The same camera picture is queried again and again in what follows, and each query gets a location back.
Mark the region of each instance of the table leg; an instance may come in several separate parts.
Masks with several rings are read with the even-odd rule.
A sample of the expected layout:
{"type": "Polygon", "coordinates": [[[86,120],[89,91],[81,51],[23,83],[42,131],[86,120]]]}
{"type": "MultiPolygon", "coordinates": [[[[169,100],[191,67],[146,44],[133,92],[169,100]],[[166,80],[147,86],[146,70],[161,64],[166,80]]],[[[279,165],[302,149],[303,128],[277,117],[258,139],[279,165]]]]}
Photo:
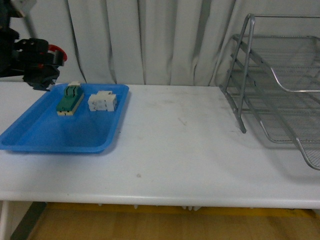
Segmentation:
{"type": "Polygon", "coordinates": [[[13,202],[3,201],[1,218],[0,218],[0,240],[10,239],[13,217],[14,217],[13,202]]]}

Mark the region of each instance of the blue plastic tray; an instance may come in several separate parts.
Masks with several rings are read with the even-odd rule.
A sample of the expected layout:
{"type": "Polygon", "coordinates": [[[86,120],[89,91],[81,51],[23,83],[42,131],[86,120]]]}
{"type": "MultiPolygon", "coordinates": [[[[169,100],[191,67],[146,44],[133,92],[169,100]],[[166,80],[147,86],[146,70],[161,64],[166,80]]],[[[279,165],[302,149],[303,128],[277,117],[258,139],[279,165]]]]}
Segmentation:
{"type": "Polygon", "coordinates": [[[41,153],[99,153],[110,145],[129,88],[120,84],[82,84],[84,99],[73,116],[58,116],[56,106],[67,84],[45,93],[1,136],[0,149],[41,153]],[[118,105],[113,112],[90,111],[88,99],[98,91],[112,91],[118,105]]]}

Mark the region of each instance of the tray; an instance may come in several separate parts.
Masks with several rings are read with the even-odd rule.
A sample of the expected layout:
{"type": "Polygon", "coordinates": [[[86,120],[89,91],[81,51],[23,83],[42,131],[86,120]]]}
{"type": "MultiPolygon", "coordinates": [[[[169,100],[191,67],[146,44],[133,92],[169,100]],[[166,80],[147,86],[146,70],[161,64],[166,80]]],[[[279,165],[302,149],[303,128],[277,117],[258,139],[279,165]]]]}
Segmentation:
{"type": "Polygon", "coordinates": [[[113,140],[129,87],[121,84],[82,84],[84,99],[72,116],[58,116],[56,106],[67,84],[45,93],[1,136],[0,149],[40,153],[100,153],[113,140]],[[88,99],[98,91],[112,91],[115,111],[90,111],[88,99]]]}
{"type": "Polygon", "coordinates": [[[305,162],[320,170],[320,39],[254,35],[255,17],[320,16],[249,14],[240,35],[232,37],[237,45],[227,81],[220,86],[243,133],[242,113],[250,110],[270,141],[293,143],[305,162]]]}

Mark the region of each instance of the green toy block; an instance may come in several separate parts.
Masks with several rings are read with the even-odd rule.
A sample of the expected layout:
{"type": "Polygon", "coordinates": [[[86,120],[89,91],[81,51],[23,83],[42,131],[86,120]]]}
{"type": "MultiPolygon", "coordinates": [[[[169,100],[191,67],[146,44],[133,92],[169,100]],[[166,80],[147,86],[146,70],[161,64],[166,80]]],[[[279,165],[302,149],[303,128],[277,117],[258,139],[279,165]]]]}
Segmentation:
{"type": "Polygon", "coordinates": [[[72,116],[84,98],[84,91],[79,85],[69,85],[64,89],[64,96],[56,106],[59,116],[72,116]]]}

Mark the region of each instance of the robotic arm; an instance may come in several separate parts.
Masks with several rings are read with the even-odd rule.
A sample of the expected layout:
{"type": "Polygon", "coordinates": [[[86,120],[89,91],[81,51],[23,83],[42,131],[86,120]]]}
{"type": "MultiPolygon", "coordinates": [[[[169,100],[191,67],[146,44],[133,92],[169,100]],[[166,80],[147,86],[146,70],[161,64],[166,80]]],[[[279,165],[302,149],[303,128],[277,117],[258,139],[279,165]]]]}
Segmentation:
{"type": "Polygon", "coordinates": [[[11,18],[23,18],[36,0],[0,0],[0,78],[23,76],[35,90],[48,91],[60,75],[66,53],[46,40],[22,39],[10,28],[11,18]]]}

